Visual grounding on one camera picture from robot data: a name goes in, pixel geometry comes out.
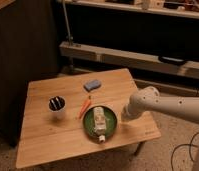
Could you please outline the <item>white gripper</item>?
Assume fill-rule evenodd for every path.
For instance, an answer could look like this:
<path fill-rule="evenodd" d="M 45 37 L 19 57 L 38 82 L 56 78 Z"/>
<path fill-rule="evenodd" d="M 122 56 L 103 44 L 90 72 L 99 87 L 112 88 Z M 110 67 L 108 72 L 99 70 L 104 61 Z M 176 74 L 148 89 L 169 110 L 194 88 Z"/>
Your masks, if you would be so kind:
<path fill-rule="evenodd" d="M 136 119 L 138 117 L 138 113 L 135 109 L 135 107 L 131 104 L 126 104 L 123 107 L 122 113 L 121 113 L 121 120 L 123 122 L 128 122 L 133 119 Z"/>

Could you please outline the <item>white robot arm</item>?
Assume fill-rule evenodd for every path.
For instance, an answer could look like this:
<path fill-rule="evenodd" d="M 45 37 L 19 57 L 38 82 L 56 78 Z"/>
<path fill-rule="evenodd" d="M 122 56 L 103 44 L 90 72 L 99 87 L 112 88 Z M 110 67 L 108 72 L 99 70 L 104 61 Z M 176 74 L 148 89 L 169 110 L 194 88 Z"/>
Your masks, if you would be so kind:
<path fill-rule="evenodd" d="M 155 87 L 148 86 L 131 94 L 121 119 L 138 119 L 145 111 L 156 111 L 199 124 L 199 97 L 164 97 Z M 192 171 L 199 171 L 199 148 Z"/>

